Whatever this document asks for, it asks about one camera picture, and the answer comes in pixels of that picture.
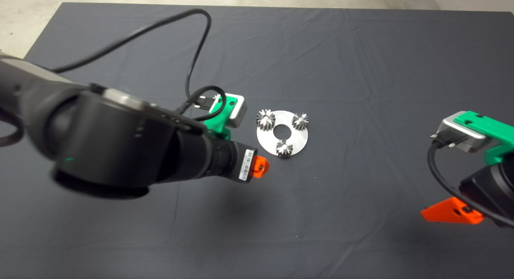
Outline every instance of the gear teeth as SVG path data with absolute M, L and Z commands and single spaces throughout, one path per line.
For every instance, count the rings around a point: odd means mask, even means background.
M 295 114 L 292 118 L 292 127 L 297 130 L 306 129 L 307 124 L 309 123 L 309 117 L 305 113 Z
M 271 109 L 261 109 L 257 114 L 257 126 L 262 130 L 270 130 L 275 126 L 275 114 Z
M 281 158 L 287 158 L 292 153 L 292 145 L 288 145 L 286 140 L 279 140 L 277 143 L 277 155 Z

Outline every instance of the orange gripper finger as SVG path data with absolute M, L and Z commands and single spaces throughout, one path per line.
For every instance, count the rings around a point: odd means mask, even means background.
M 269 162 L 266 158 L 261 156 L 255 156 L 255 160 L 253 162 L 253 177 L 254 178 L 262 178 L 262 176 L 268 172 L 269 170 Z
M 478 224 L 483 215 L 472 210 L 461 200 L 451 197 L 421 211 L 424 219 L 430 222 Z

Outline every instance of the barcode label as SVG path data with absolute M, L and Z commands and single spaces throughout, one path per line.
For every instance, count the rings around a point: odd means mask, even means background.
M 241 171 L 239 172 L 239 180 L 246 181 L 248 173 L 250 172 L 250 166 L 252 166 L 253 149 L 247 149 L 245 157 L 243 158 L 243 164 L 241 165 Z

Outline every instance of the circular metal plate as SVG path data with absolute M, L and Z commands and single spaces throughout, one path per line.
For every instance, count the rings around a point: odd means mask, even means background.
M 268 153 L 277 156 L 277 143 L 279 139 L 273 134 L 273 129 L 277 125 L 285 125 L 291 130 L 291 136 L 286 140 L 286 144 L 292 144 L 291 156 L 299 153 L 307 144 L 308 132 L 307 129 L 296 130 L 292 127 L 292 119 L 294 113 L 285 110 L 276 110 L 275 114 L 275 125 L 270 130 L 262 130 L 257 127 L 257 140 L 261 144 L 262 148 Z

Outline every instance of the dark gray tablecloth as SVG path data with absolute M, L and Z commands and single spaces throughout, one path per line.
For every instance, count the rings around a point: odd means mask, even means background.
M 189 8 L 66 3 L 27 59 L 56 67 Z M 442 118 L 514 124 L 511 13 L 204 8 L 192 87 L 245 96 L 233 139 L 255 146 L 259 109 L 306 112 L 305 149 L 268 155 L 248 185 L 205 178 L 129 201 L 61 189 L 27 139 L 0 149 L 0 277 L 514 277 L 512 230 L 419 214 L 449 197 L 425 161 Z M 174 108 L 203 27 L 188 18 L 66 76 Z M 485 165 L 458 150 L 438 162 L 455 183 Z

